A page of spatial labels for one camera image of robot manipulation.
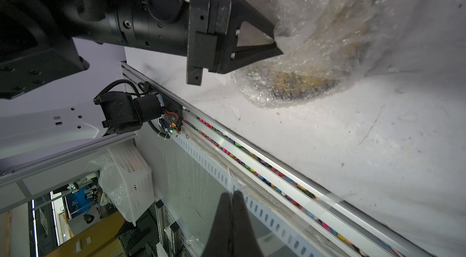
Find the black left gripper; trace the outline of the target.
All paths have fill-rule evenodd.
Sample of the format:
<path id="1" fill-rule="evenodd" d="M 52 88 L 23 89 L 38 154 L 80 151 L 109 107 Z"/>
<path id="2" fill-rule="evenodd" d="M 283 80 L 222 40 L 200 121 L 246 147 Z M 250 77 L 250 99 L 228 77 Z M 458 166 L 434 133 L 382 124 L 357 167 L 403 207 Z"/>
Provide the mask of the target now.
<path id="1" fill-rule="evenodd" d="M 274 29 L 246 0 L 190 0 L 186 83 L 200 86 L 204 69 L 228 74 L 282 55 Z"/>

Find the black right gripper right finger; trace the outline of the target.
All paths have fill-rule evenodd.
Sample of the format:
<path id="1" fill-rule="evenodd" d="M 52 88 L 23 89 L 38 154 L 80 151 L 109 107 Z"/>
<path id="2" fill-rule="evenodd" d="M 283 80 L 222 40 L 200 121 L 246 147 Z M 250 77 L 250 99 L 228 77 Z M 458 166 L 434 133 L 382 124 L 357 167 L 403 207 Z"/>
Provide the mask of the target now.
<path id="1" fill-rule="evenodd" d="M 262 257 L 263 253 L 255 237 L 245 198 L 241 191 L 232 197 L 232 253 L 233 257 Z"/>

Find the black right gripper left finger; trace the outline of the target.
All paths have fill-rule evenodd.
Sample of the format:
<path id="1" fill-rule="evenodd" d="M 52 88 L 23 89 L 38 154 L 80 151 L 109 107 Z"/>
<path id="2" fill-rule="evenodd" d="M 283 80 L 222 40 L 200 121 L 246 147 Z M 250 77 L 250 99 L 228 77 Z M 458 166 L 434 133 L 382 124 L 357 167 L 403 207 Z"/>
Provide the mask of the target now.
<path id="1" fill-rule="evenodd" d="M 202 257 L 231 257 L 233 208 L 231 195 L 223 193 L 220 197 L 215 218 Z"/>

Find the yellow patterned dinner plate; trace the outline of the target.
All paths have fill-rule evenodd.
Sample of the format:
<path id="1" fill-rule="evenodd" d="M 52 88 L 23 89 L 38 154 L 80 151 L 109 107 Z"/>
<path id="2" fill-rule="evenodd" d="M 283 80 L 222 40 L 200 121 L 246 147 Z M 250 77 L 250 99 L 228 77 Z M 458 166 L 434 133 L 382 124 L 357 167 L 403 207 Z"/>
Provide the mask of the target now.
<path id="1" fill-rule="evenodd" d="M 257 77 L 267 101 L 309 100 L 361 75 L 381 54 L 385 10 L 385 0 L 322 0 L 308 18 L 287 8 L 275 32 L 284 54 Z"/>

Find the clear bubble wrap sheet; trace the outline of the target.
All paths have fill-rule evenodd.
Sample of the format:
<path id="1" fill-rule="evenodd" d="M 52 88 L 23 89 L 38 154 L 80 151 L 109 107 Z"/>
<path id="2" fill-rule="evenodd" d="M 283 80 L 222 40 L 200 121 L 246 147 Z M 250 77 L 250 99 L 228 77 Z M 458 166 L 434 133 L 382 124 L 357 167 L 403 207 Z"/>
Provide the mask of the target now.
<path id="1" fill-rule="evenodd" d="M 246 24 L 243 45 L 276 42 L 282 54 L 235 71 L 252 104 L 281 108 L 341 92 L 401 37 L 420 0 L 246 0 L 270 19 L 272 35 Z"/>

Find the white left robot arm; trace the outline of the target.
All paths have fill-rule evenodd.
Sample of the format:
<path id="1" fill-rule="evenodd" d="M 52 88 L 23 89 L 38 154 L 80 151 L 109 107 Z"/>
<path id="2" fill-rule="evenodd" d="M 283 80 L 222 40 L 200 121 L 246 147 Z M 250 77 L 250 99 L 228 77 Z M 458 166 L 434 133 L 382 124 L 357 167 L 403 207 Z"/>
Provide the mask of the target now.
<path id="1" fill-rule="evenodd" d="M 85 71 L 74 40 L 186 57 L 186 82 L 227 74 L 282 54 L 276 42 L 239 46 L 248 23 L 268 37 L 274 24 L 245 0 L 1 0 L 1 98 L 12 100 Z M 182 106 L 149 83 L 119 79 L 90 103 L 1 119 L 1 157 L 54 144 L 137 131 L 170 138 Z"/>

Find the white perforated plastic crate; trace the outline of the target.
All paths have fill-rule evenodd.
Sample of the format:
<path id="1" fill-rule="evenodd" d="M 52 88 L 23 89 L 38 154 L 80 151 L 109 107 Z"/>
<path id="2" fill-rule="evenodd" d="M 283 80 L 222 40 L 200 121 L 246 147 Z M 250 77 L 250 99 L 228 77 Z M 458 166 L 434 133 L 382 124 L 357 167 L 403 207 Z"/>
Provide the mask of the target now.
<path id="1" fill-rule="evenodd" d="M 99 172 L 99 186 L 122 217 L 136 225 L 154 203 L 155 193 L 152 168 L 133 141 L 107 147 L 88 167 Z"/>

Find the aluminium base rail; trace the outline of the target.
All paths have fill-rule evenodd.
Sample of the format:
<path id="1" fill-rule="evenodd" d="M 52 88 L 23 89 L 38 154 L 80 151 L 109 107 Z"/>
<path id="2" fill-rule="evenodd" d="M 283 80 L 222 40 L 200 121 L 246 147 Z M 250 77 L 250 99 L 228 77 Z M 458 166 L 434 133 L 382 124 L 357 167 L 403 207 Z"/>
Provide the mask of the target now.
<path id="1" fill-rule="evenodd" d="M 287 247 L 298 257 L 425 257 L 427 252 L 340 201 L 212 117 L 181 101 L 178 136 L 164 141 L 149 128 L 137 146 L 154 171 L 160 213 L 176 220 L 191 254 L 206 244 L 218 194 L 241 191 L 263 253 Z"/>

